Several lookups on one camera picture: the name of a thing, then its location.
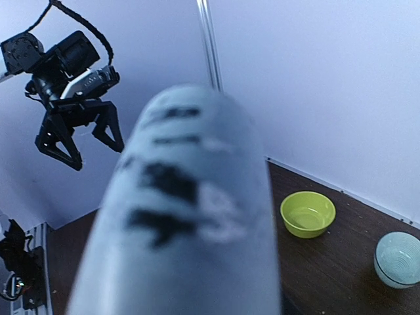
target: dark wooden surface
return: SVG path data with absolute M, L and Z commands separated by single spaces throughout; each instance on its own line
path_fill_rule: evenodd
M 420 231 L 307 178 L 270 165 L 282 285 L 305 315 L 419 315 L 420 285 L 395 290 L 373 268 L 373 254 L 386 233 Z M 283 199 L 299 190 L 329 197 L 337 217 L 329 233 L 312 240 L 291 235 L 279 213 Z
M 96 211 L 75 220 L 47 238 L 51 302 L 54 315 L 64 315 Z

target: green bowl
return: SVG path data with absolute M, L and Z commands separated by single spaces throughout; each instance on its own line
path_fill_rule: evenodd
M 315 238 L 335 219 L 333 202 L 317 192 L 296 192 L 280 206 L 284 224 L 298 238 Z

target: blurry white cylinder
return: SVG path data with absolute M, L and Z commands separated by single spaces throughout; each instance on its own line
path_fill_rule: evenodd
M 268 169 L 232 99 L 167 89 L 143 111 L 91 232 L 68 314 L 278 315 Z

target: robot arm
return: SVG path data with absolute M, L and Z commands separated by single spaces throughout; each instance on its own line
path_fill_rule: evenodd
M 74 128 L 95 122 L 93 136 L 116 152 L 124 148 L 117 110 L 99 99 L 119 83 L 113 66 L 91 70 L 99 55 L 81 31 L 76 31 L 44 52 L 42 43 L 24 32 L 2 42 L 0 82 L 21 74 L 32 74 L 26 96 L 38 95 L 46 109 L 35 144 L 47 154 L 80 170 L 82 159 L 72 139 Z M 106 134 L 110 128 L 114 139 Z M 57 147 L 61 142 L 68 154 Z

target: wooden table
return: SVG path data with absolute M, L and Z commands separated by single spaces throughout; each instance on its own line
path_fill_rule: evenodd
M 270 165 L 270 173 L 282 285 L 303 314 L 420 314 L 420 285 L 389 288 L 373 268 L 373 254 L 382 236 L 403 231 L 420 238 L 420 230 L 275 165 Z M 299 190 L 319 192 L 333 201 L 337 217 L 329 233 L 302 240 L 285 229 L 278 209 L 287 195 Z

